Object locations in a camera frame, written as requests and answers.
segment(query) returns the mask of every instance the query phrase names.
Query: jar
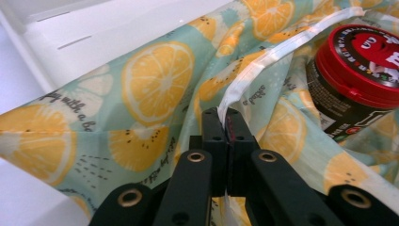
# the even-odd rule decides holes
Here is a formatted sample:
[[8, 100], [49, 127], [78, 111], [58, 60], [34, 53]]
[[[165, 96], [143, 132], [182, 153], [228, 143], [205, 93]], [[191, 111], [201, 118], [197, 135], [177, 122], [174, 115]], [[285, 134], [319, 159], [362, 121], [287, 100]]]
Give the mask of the jar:
[[307, 78], [323, 130], [344, 140], [399, 107], [399, 38], [340, 26], [307, 66]]

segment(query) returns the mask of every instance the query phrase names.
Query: white fabric edge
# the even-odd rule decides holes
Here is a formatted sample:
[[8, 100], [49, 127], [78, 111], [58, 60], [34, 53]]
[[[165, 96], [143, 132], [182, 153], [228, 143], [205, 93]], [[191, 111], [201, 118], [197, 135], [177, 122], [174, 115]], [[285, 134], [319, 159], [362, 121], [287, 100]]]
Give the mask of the white fabric edge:
[[220, 122], [223, 125], [223, 128], [225, 127], [228, 107], [240, 100], [241, 96], [247, 90], [249, 85], [263, 69], [287, 56], [296, 48], [302, 46], [331, 25], [354, 16], [363, 16], [364, 14], [365, 11], [361, 7], [345, 8], [343, 10], [334, 12], [321, 20], [319, 23], [311, 26], [309, 29], [293, 36], [288, 40], [285, 40], [275, 48], [267, 51], [263, 55], [253, 60], [231, 82], [226, 89], [219, 107], [217, 108], [217, 114]]

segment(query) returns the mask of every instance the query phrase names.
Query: red jar lid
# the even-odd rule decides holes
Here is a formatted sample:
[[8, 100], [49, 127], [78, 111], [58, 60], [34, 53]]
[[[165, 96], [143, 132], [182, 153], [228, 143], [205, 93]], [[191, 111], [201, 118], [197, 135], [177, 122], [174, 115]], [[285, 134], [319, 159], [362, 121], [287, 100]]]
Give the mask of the red jar lid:
[[317, 52], [316, 66], [328, 83], [363, 105], [399, 106], [399, 38], [366, 25], [332, 31]]

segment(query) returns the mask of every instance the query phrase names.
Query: white surface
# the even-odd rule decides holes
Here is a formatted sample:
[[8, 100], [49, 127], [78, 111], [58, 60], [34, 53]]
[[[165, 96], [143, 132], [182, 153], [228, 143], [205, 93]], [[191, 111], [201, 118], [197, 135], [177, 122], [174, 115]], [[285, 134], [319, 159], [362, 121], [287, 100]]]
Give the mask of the white surface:
[[[0, 25], [0, 114], [44, 94]], [[0, 158], [1, 226], [79, 226], [88, 219], [66, 196]]]
[[[31, 10], [21, 10], [31, 6], [22, 4], [26, 0], [17, 0], [19, 8], [14, 1], [0, 0], [0, 22], [42, 88], [50, 92], [231, 0], [206, 4], [201, 0], [103, 0], [94, 5], [90, 0], [63, 0], [75, 4]], [[47, 15], [47, 8], [56, 10]]]

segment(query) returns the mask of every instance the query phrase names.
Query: jar label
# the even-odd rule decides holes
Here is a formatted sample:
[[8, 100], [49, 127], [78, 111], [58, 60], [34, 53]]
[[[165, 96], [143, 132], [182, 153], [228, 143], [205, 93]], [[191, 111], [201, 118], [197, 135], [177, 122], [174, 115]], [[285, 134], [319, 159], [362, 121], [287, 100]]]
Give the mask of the jar label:
[[391, 88], [399, 88], [399, 40], [372, 27], [339, 30], [335, 51], [356, 73]]
[[320, 74], [314, 60], [307, 67], [309, 92], [320, 112], [322, 129], [336, 141], [356, 134], [391, 110], [356, 103], [341, 95]]

